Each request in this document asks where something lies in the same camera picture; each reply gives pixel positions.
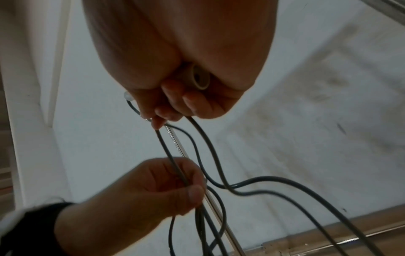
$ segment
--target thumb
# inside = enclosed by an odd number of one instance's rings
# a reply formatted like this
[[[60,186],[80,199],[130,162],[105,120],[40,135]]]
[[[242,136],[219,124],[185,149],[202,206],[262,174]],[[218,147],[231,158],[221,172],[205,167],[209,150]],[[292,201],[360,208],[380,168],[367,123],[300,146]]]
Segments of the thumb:
[[[164,218],[184,215],[200,206],[204,199],[204,190],[199,185],[159,193],[156,197],[160,206],[160,215]]]

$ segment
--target wire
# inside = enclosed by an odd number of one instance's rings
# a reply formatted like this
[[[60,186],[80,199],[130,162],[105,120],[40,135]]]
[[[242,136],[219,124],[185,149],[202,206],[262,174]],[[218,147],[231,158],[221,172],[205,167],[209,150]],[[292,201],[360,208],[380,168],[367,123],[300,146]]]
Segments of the wire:
[[[130,101],[127,101],[128,105],[131,107],[132,110],[134,110],[138,115],[140,115],[140,112],[132,105],[132,103]],[[319,231],[328,239],[328,241],[336,248],[336,250],[343,256],[348,256],[346,254],[346,252],[333,240],[333,238],[327,233],[327,231],[322,227],[322,225],[320,225],[319,222],[317,222],[317,220],[305,209],[303,208],[300,204],[298,204],[296,201],[294,201],[293,199],[275,192],[275,191],[271,191],[271,190],[255,190],[255,191],[248,191],[248,192],[241,192],[241,191],[237,191],[235,189],[237,188],[241,188],[253,183],[257,183],[257,182],[263,182],[263,181],[269,181],[269,182],[278,182],[278,183],[283,183],[289,186],[293,186],[305,193],[307,193],[308,195],[310,195],[311,197],[313,197],[315,200],[317,200],[320,204],[322,204],[327,210],[329,210],[333,215],[335,215],[349,230],[351,230],[358,238],[360,241],[362,241],[367,248],[375,255],[375,256],[384,256],[384,254],[380,251],[380,249],[373,243],[371,242],[358,228],[356,228],[350,221],[349,219],[347,219],[341,212],[339,212],[333,205],[331,205],[329,202],[327,202],[323,197],[321,197],[320,195],[318,195],[316,192],[312,191],[311,189],[309,189],[308,187],[286,179],[286,178],[282,178],[282,177],[276,177],[276,176],[261,176],[261,177],[255,177],[255,178],[251,178],[236,184],[229,184],[228,181],[226,180],[225,174],[222,170],[222,166],[219,160],[219,157],[215,151],[214,146],[212,145],[210,139],[208,138],[208,136],[206,135],[206,133],[203,131],[203,129],[199,126],[199,124],[191,117],[187,117],[187,119],[191,122],[191,124],[196,128],[196,130],[201,134],[202,138],[204,139],[205,143],[207,144],[211,155],[214,159],[216,168],[218,170],[219,176],[221,178],[221,181],[223,182],[223,184],[219,184],[218,182],[216,182],[215,180],[213,180],[208,173],[206,172],[206,170],[204,169],[203,163],[201,161],[201,157],[197,148],[197,145],[194,141],[194,139],[192,138],[192,136],[187,133],[185,130],[170,125],[170,124],[165,124],[165,126],[167,127],[171,127],[174,128],[182,133],[184,133],[192,142],[196,156],[197,156],[197,160],[198,160],[198,164],[200,165],[200,168],[203,172],[203,174],[205,175],[205,177],[207,178],[207,180],[209,182],[211,182],[214,186],[220,188],[220,189],[226,189],[228,191],[230,191],[231,193],[238,195],[238,196],[253,196],[253,195],[259,195],[259,194],[270,194],[279,198],[282,198],[286,201],[288,201],[289,203],[293,204],[295,207],[297,207],[304,215],[306,215],[310,221],[319,229]],[[172,162],[173,166],[175,167],[176,172],[178,173],[178,175],[181,177],[181,179],[183,180],[185,185],[188,185],[188,181],[186,180],[186,178],[184,177],[184,174],[182,173],[182,171],[180,170],[180,168],[177,166],[176,162],[174,161],[173,156],[170,154],[161,134],[159,131],[156,131],[157,136],[159,138],[159,141],[161,142],[161,145],[163,147],[163,149],[165,150],[168,158],[170,159],[170,161]],[[225,248],[224,248],[224,244],[221,240],[221,236],[224,233],[225,230],[225,226],[226,226],[226,210],[224,207],[224,204],[222,202],[222,200],[220,199],[219,195],[211,188],[211,187],[207,187],[208,190],[216,197],[216,199],[218,200],[220,206],[221,206],[221,211],[222,214],[224,216],[223,219],[223,223],[221,226],[221,229],[219,232],[217,232],[215,226],[212,223],[212,220],[209,218],[208,213],[206,212],[206,209],[204,208],[204,206],[202,206],[201,208],[196,209],[196,228],[197,228],[197,232],[198,235],[201,239],[202,244],[202,251],[203,251],[203,256],[213,256],[212,254],[212,250],[214,249],[214,247],[218,244],[221,250],[222,255],[228,255]],[[211,243],[210,246],[207,246],[206,243],[206,237],[205,237],[205,224],[204,224],[204,217],[208,222],[208,225],[211,229],[211,231],[214,234],[215,240]],[[170,223],[170,228],[169,228],[169,249],[170,249],[170,255],[171,256],[176,256],[174,253],[174,249],[173,249],[173,240],[172,240],[172,235],[173,235],[173,226],[174,226],[174,220],[175,218],[172,218],[172,221]]]

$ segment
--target metal pole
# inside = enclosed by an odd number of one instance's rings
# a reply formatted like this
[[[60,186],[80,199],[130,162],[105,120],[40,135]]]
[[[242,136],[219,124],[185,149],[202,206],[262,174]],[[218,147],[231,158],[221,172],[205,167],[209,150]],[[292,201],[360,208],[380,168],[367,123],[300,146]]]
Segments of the metal pole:
[[[176,133],[173,131],[172,128],[166,127],[167,132],[169,133],[170,137],[173,140],[173,143],[176,145],[177,150],[180,152],[180,154],[183,157],[187,157],[187,152],[184,150],[182,144],[180,143],[180,140],[178,139]],[[221,211],[219,210],[218,206],[216,205],[213,197],[209,192],[207,191],[205,194],[205,200],[207,201],[208,205],[210,206],[211,210],[213,211],[216,219],[218,220],[219,224],[222,225],[222,214]],[[242,247],[240,246],[238,240],[235,238],[235,235],[233,234],[231,228],[229,228],[228,224],[225,226],[225,235],[227,236],[229,243],[231,244],[234,253],[236,256],[246,256],[245,252],[243,251]]]

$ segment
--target black sleeve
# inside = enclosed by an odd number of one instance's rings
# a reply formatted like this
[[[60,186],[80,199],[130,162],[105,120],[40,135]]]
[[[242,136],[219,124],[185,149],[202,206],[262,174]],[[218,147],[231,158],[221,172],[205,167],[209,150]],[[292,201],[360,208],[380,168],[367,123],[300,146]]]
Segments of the black sleeve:
[[[54,226],[59,213],[71,204],[58,203],[25,212],[1,237],[0,256],[67,256],[56,240]]]

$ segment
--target hand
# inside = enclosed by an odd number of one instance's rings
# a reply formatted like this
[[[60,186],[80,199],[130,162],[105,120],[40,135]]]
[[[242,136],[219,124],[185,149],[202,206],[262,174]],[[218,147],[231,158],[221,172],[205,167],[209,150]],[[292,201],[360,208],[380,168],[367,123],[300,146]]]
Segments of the hand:
[[[202,204],[205,181],[199,167],[175,159],[191,186],[184,187],[169,159],[147,160],[88,201],[64,209],[55,236],[72,256],[109,256],[154,230],[167,217]]]
[[[160,128],[224,115],[253,86],[275,30],[277,0],[83,0],[106,70]],[[170,79],[184,62],[212,74],[207,91]]]

